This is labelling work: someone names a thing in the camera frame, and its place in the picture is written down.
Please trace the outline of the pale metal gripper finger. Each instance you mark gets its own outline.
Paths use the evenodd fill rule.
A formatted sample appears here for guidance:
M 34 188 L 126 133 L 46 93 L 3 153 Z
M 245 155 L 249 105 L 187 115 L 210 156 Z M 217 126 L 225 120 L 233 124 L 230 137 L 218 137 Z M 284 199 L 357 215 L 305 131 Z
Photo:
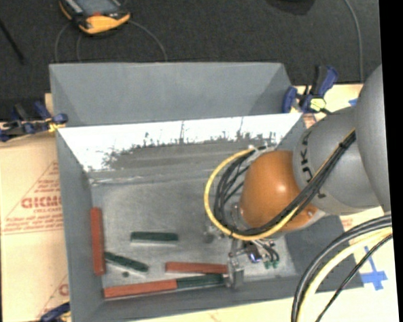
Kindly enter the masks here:
M 228 260 L 229 279 L 243 277 L 244 273 L 244 267 L 241 266 L 241 263 L 238 259 Z
M 226 277 L 224 282 L 227 288 L 231 290 L 237 290 L 243 286 L 243 278 L 242 277 Z

